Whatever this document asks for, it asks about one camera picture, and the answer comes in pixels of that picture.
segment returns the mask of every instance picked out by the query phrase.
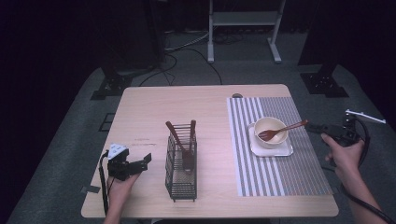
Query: dish rack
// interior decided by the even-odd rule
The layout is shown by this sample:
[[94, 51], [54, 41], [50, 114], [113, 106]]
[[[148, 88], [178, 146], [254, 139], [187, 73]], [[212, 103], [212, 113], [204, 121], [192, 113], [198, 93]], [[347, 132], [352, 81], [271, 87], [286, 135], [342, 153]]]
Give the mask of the dish rack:
[[165, 186], [174, 200], [193, 200], [197, 198], [197, 142], [195, 133], [191, 139], [190, 124], [174, 125], [176, 138], [170, 133], [166, 151]]

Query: gray carpet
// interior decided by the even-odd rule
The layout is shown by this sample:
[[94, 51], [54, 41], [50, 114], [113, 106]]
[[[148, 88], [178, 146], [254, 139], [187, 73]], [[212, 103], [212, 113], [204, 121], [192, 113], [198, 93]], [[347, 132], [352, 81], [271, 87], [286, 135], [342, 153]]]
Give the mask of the gray carpet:
[[[215, 62], [212, 64], [221, 76], [223, 85], [233, 84], [285, 84], [303, 119], [317, 123], [341, 124], [347, 109], [365, 112], [382, 119], [381, 113], [364, 94], [357, 79], [342, 66], [333, 77], [346, 89], [348, 98], [326, 98], [311, 95], [300, 78], [302, 72], [316, 72], [318, 66], [297, 66], [306, 38], [305, 34], [279, 34], [276, 41], [282, 64], [275, 64], [266, 43], [267, 35], [244, 35], [231, 45], [215, 45]], [[175, 47], [193, 40], [197, 35], [169, 35], [167, 47]], [[201, 42], [188, 49], [196, 49], [206, 57], [206, 44]], [[167, 85], [219, 85], [220, 79], [203, 57], [193, 50], [171, 53], [177, 64], [167, 73], [160, 73], [142, 83], [160, 70], [135, 77], [132, 86]], [[175, 60], [166, 56], [163, 69], [170, 68]], [[100, 68], [92, 71], [71, 105], [62, 125], [54, 136], [47, 153], [17, 204], [8, 223], [102, 223], [102, 219], [87, 219], [80, 214], [85, 200], [81, 192], [89, 186], [99, 160], [106, 132], [98, 132], [106, 113], [114, 113], [119, 96], [105, 100], [90, 100], [104, 79]], [[367, 158], [361, 167], [363, 178], [385, 213], [396, 219], [396, 134], [388, 124], [366, 123], [372, 136]], [[328, 166], [324, 156], [328, 148], [319, 135], [309, 133], [318, 160]], [[339, 181], [334, 173], [324, 171], [336, 189]], [[271, 218], [271, 223], [352, 223], [347, 198], [342, 193], [334, 195], [340, 212], [336, 217]], [[124, 219], [122, 223], [136, 223]]]

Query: person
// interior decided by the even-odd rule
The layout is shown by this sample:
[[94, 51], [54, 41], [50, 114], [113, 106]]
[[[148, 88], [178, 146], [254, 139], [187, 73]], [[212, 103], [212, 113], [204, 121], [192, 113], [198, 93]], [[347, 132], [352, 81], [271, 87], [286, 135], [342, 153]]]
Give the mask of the person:
[[[359, 171], [359, 159], [364, 142], [360, 140], [350, 147], [341, 147], [329, 135], [321, 135], [323, 141], [331, 148], [325, 157], [326, 161], [334, 160], [335, 173], [341, 180], [345, 190], [352, 196], [381, 210], [374, 196], [364, 183]], [[387, 223], [384, 219], [369, 211], [358, 203], [348, 200], [355, 223]]]
[[108, 210], [104, 224], [120, 223], [123, 206], [128, 200], [132, 186], [139, 176], [140, 174], [131, 175], [124, 181], [118, 180], [113, 176], [107, 179]]

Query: hand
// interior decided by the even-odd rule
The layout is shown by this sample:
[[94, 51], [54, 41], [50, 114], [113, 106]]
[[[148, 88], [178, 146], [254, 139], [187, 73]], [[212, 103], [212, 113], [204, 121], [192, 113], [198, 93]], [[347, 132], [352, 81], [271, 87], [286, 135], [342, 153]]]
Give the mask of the hand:
[[361, 152], [363, 151], [364, 142], [360, 140], [350, 147], [341, 147], [329, 135], [323, 133], [321, 137], [332, 149], [325, 157], [325, 160], [334, 160], [337, 165], [335, 173], [340, 178], [341, 182], [346, 183], [347, 179], [350, 177], [360, 177], [359, 160], [361, 158]]
[[118, 180], [113, 176], [107, 179], [109, 207], [104, 223], [120, 223], [122, 209], [131, 194], [132, 186], [140, 174], [132, 175], [126, 180]]

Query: white stand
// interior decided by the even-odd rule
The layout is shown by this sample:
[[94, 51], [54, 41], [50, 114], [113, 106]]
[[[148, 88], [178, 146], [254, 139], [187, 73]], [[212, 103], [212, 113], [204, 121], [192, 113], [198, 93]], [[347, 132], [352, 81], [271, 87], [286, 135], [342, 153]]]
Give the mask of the white stand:
[[260, 12], [213, 12], [213, 0], [209, 4], [209, 40], [207, 42], [207, 61], [213, 63], [215, 55], [213, 50], [213, 27], [233, 26], [233, 25], [274, 25], [272, 37], [269, 37], [268, 44], [274, 56], [275, 63], [281, 63], [279, 52], [276, 48], [276, 36], [282, 20], [283, 9], [286, 0], [282, 0], [278, 11]]

